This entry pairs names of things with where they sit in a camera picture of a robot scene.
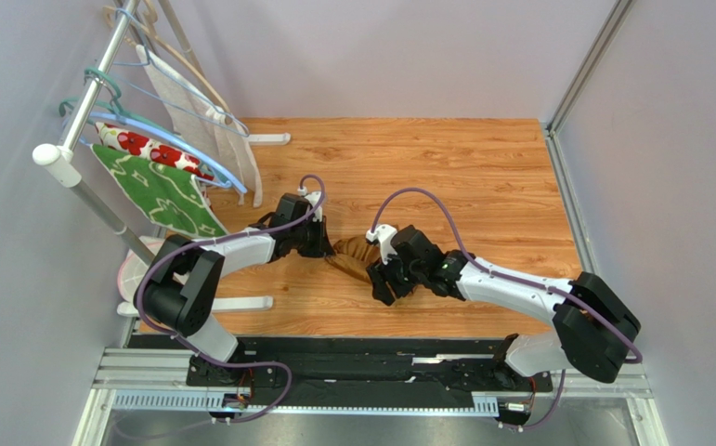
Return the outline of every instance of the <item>wood grain floor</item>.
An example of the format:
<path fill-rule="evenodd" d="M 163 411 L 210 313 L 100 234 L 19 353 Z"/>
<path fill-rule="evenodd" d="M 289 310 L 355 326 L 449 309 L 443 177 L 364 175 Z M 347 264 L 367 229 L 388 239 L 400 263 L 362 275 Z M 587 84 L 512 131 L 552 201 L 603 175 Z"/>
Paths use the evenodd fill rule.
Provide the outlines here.
<path fill-rule="evenodd" d="M 380 203 L 403 187 L 436 194 L 468 249 L 505 267 L 574 277 L 579 262 L 540 125 L 534 120 L 248 119 L 254 133 L 292 133 L 283 147 L 255 147 L 264 204 L 237 206 L 237 195 L 212 192 L 215 212 L 241 230 L 274 210 L 300 176 L 327 185 L 332 242 L 364 234 Z M 456 247 L 446 219 L 422 195 L 401 196 L 381 220 L 415 225 L 447 251 Z M 371 287 L 320 259 L 289 255 L 221 281 L 218 296 L 273 295 L 272 310 L 218 315 L 242 335 L 504 337 L 547 327 L 485 303 L 437 297 L 421 288 L 386 307 Z"/>

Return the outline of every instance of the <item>brown cloth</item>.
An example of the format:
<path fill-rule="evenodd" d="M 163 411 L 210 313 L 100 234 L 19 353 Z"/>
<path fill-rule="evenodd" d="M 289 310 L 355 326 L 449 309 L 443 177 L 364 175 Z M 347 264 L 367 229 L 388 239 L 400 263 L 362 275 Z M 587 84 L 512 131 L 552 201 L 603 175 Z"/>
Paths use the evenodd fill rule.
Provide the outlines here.
<path fill-rule="evenodd" d="M 366 242 L 366 236 L 359 235 L 339 240 L 332 245 L 332 249 L 335 251 L 335 256 L 326 257 L 327 263 L 355 279 L 371 284 L 366 268 L 382 256 L 379 246 L 369 244 Z"/>

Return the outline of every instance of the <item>red floral cloth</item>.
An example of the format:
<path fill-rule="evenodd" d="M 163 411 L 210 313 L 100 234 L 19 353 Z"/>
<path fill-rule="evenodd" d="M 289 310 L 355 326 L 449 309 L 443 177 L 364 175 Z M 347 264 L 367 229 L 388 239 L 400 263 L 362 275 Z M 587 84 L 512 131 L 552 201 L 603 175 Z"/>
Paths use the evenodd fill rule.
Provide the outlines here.
<path fill-rule="evenodd" d="M 196 177 L 215 179 L 201 171 L 201 161 L 183 151 L 116 125 L 95 123 L 102 144 L 131 155 L 186 170 Z"/>

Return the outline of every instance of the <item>white wall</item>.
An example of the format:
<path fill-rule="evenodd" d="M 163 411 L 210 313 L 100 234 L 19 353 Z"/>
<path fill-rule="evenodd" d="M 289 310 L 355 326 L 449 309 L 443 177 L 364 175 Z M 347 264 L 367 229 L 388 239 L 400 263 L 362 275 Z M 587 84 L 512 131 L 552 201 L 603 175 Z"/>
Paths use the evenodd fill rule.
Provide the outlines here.
<path fill-rule="evenodd" d="M 716 444 L 716 2 L 637 2 L 561 142 L 670 443 Z"/>
<path fill-rule="evenodd" d="M 70 444 L 102 349 L 117 342 L 124 327 L 115 315 L 114 281 L 125 247 L 31 159 L 34 146 L 58 141 L 58 102 L 80 93 L 83 67 L 104 48 L 109 33 L 99 5 L 0 2 L 4 445 Z M 120 215 L 148 228 L 87 149 L 78 149 L 74 164 Z"/>
<path fill-rule="evenodd" d="M 547 120 L 613 0 L 200 0 L 182 24 L 240 116 Z"/>

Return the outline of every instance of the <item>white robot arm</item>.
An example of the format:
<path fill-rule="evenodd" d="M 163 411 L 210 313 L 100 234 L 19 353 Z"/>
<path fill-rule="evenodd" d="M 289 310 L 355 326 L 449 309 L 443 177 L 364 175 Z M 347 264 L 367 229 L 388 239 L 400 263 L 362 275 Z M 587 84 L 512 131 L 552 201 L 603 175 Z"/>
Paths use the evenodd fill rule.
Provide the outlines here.
<path fill-rule="evenodd" d="M 612 383 L 629 348 L 590 312 L 629 342 L 640 332 L 638 320 L 596 275 L 583 272 L 576 280 L 539 277 L 482 258 L 475 258 L 477 266 L 462 251 L 443 253 L 413 226 L 397 231 L 380 225 L 366 237 L 382 253 L 368 268 L 373 296 L 388 306 L 420 284 L 436 295 L 500 305 L 553 327 L 554 331 L 533 336 L 511 334 L 496 352 L 496 364 L 523 376 L 574 367 Z M 575 306 L 578 299 L 568 299 L 572 296 L 588 311 Z"/>
<path fill-rule="evenodd" d="M 326 218 L 320 208 L 311 209 L 319 201 L 320 192 L 301 193 L 305 195 L 283 195 L 275 212 L 221 243 L 192 241 L 181 235 L 168 237 L 150 265 L 150 271 L 160 266 L 149 278 L 142 297 L 146 314 L 173 329 L 201 353 L 216 361 L 228 361 L 239 341 L 211 314 L 220 279 L 243 268 L 273 262 L 292 249 L 305 257 L 334 254 Z M 293 223 L 301 218 L 304 221 Z M 172 257 L 170 261 L 162 260 L 168 256 Z M 175 279 L 185 274 L 189 276 L 184 284 Z"/>

